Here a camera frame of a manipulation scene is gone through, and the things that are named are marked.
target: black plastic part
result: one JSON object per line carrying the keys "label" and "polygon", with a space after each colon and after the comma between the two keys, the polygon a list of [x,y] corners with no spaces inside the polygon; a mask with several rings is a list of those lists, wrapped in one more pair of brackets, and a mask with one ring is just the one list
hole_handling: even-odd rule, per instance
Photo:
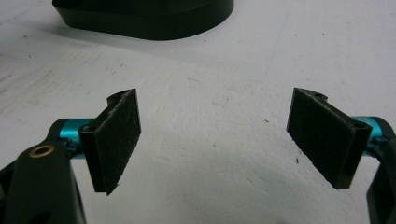
{"label": "black plastic part", "polygon": [[[31,156],[35,148],[45,150],[48,146],[53,147],[48,155]],[[85,223],[73,171],[61,143],[41,143],[17,158],[3,221],[5,224]]]}
{"label": "black plastic part", "polygon": [[136,90],[107,98],[108,107],[78,130],[96,192],[110,194],[141,133]]}
{"label": "black plastic part", "polygon": [[371,130],[328,104],[325,95],[294,89],[288,133],[334,188],[349,188]]}
{"label": "black plastic part", "polygon": [[73,28],[151,40],[197,35],[223,22],[233,0],[53,0]]}
{"label": "black plastic part", "polygon": [[12,174],[14,172],[14,163],[15,162],[10,163],[0,171],[0,223],[2,223],[6,211],[7,196],[9,194],[9,187],[11,186]]}
{"label": "black plastic part", "polygon": [[396,140],[389,142],[367,192],[367,203],[371,224],[396,223]]}

